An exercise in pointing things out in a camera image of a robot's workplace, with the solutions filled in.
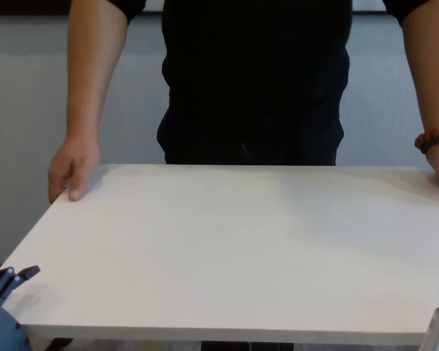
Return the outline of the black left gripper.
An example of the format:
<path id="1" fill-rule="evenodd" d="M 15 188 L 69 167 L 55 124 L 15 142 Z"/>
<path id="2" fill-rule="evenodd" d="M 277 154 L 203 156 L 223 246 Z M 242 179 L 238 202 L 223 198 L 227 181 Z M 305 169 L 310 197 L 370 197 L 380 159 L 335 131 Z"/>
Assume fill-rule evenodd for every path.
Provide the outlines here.
<path id="1" fill-rule="evenodd" d="M 11 292 L 40 272 L 34 265 L 16 272 L 8 267 L 0 270 L 0 303 L 4 303 Z M 0 304 L 0 351 L 29 351 L 31 344 L 20 323 Z"/>

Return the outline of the person's right hand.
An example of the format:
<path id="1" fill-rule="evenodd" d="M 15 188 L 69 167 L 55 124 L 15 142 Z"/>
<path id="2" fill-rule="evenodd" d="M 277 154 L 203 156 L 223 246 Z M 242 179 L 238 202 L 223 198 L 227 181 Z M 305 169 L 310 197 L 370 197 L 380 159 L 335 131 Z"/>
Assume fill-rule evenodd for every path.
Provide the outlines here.
<path id="1" fill-rule="evenodd" d="M 80 200 L 100 160 L 95 136 L 67 135 L 48 168 L 48 200 L 54 203 L 67 190 L 70 201 Z"/>

